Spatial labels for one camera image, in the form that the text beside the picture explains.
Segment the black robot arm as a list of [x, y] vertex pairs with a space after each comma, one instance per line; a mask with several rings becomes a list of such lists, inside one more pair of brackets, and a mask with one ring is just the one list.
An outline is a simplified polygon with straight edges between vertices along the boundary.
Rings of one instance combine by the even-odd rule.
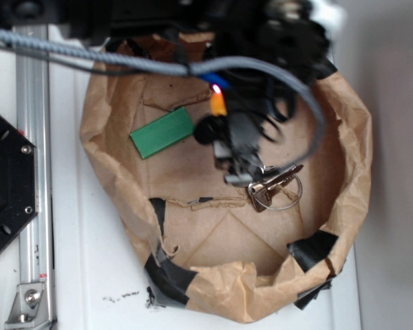
[[[265, 167], [258, 153], [262, 124], [288, 120], [298, 98], [317, 123], [304, 156], [319, 146], [325, 122], [310, 85], [330, 71], [328, 51], [345, 20], [335, 1], [0, 1], [0, 49], [62, 65], [103, 63], [104, 76], [207, 81], [226, 113], [201, 121], [195, 136], [214, 146], [228, 184], [247, 187], [296, 167]], [[94, 50], [105, 39], [153, 34], [176, 44], [175, 63]]]

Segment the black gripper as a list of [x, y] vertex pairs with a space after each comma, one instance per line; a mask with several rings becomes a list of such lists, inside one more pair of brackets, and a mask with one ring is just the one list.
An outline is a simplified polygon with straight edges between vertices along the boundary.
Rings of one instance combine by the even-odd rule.
[[226, 183], [248, 186], [259, 181], [264, 165], [258, 155], [264, 136], [262, 124], [267, 120], [267, 102], [272, 98], [272, 82], [226, 82], [223, 78], [206, 78], [213, 93], [224, 96], [227, 116], [211, 113], [195, 126], [194, 137], [202, 145], [211, 144], [215, 166], [227, 172]]

